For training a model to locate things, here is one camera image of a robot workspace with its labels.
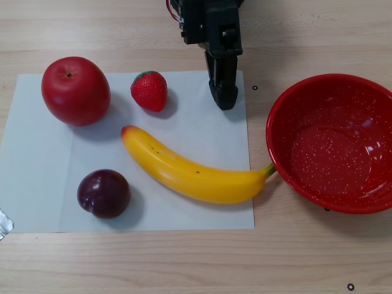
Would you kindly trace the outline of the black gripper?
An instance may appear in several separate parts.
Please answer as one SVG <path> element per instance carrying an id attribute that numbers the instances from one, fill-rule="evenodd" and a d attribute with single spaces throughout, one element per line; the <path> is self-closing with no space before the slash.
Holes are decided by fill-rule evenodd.
<path id="1" fill-rule="evenodd" d="M 199 44 L 206 50 L 209 88 L 221 110 L 231 110 L 238 95 L 236 56 L 243 53 L 239 25 L 239 8 L 242 3 L 176 1 L 181 37 L 184 43 Z"/>

